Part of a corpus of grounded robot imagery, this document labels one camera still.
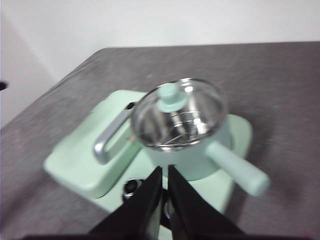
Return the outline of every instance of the mint green base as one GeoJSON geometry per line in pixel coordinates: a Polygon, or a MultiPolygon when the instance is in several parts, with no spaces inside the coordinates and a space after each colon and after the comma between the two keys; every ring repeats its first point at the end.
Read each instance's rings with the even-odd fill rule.
{"type": "MultiPolygon", "coordinates": [[[[121,160],[115,154],[111,164],[99,165],[92,153],[96,137],[108,126],[112,119],[129,103],[139,100],[145,93],[119,90],[99,103],[84,122],[66,136],[46,159],[44,169],[60,184],[100,206],[108,212],[116,210],[122,202],[123,184],[131,178],[145,179],[155,168],[142,149],[131,163],[121,160]]],[[[252,127],[250,123],[236,115],[229,114],[229,129],[232,136],[232,150],[244,158],[248,152],[252,127]]],[[[128,125],[121,127],[113,141],[130,136],[128,125]]],[[[163,177],[163,187],[168,180],[163,177]]],[[[213,174],[189,182],[193,188],[215,209],[223,213],[233,191],[232,178],[222,169],[213,174]]],[[[160,226],[159,239],[172,239],[171,232],[160,226]]]]}

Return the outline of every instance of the silver metal handle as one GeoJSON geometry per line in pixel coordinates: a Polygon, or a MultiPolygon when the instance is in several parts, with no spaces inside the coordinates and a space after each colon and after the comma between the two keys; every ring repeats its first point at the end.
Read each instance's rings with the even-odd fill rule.
{"type": "Polygon", "coordinates": [[[122,124],[128,119],[135,104],[135,102],[130,102],[96,139],[93,145],[93,153],[101,165],[105,165],[111,160],[108,152],[105,151],[105,146],[122,124]]]}

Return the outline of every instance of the mint green handle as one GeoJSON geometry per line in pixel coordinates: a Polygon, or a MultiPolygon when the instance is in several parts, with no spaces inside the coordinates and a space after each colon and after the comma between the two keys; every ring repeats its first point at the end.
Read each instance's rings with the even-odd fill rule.
{"type": "Polygon", "coordinates": [[[218,141],[212,142],[207,147],[206,154],[248,194],[259,196],[268,189],[270,178],[267,174],[234,154],[218,141]]]}

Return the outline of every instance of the metal rim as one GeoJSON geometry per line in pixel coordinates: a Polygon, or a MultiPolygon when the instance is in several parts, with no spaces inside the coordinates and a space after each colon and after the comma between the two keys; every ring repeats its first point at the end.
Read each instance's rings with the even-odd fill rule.
{"type": "Polygon", "coordinates": [[[191,147],[194,146],[196,144],[201,143],[202,141],[204,141],[205,139],[207,139],[208,137],[212,136],[222,125],[222,123],[225,121],[226,115],[227,115],[227,97],[225,92],[223,91],[223,89],[217,85],[216,83],[212,83],[209,82],[207,80],[204,80],[202,78],[194,78],[194,77],[188,77],[188,78],[183,78],[183,79],[179,79],[179,80],[174,80],[174,81],[170,81],[170,82],[166,82],[164,84],[161,84],[159,86],[157,86],[156,88],[152,89],[151,91],[149,91],[146,95],[144,95],[140,101],[134,106],[131,114],[130,114],[130,128],[133,132],[133,134],[140,140],[140,142],[151,149],[160,151],[160,152],[176,152],[176,151],[180,151],[183,148],[187,148],[187,147],[191,147]],[[196,138],[196,139],[192,139],[189,141],[186,141],[184,143],[179,143],[179,144],[168,144],[168,145],[155,145],[155,144],[150,144],[147,141],[143,140],[140,138],[140,136],[135,132],[135,129],[133,127],[133,121],[132,121],[132,116],[134,116],[136,114],[136,111],[138,109],[138,107],[143,103],[144,99],[147,98],[150,94],[152,94],[154,91],[158,90],[158,88],[160,88],[161,86],[168,84],[168,83],[178,83],[181,81],[199,81],[199,82],[203,82],[205,84],[208,84],[212,87],[214,87],[217,91],[217,93],[219,94],[219,97],[221,99],[221,105],[222,105],[222,111],[219,114],[216,123],[214,124],[214,126],[208,130],[206,133],[201,135],[201,138],[196,138]]]}

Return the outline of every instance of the white wall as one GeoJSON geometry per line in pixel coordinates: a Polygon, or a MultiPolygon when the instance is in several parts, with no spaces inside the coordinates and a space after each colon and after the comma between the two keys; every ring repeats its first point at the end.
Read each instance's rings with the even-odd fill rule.
{"type": "Polygon", "coordinates": [[[320,40],[319,0],[3,0],[2,13],[2,126],[101,48],[320,40]],[[13,110],[26,81],[40,86],[13,110]]]}

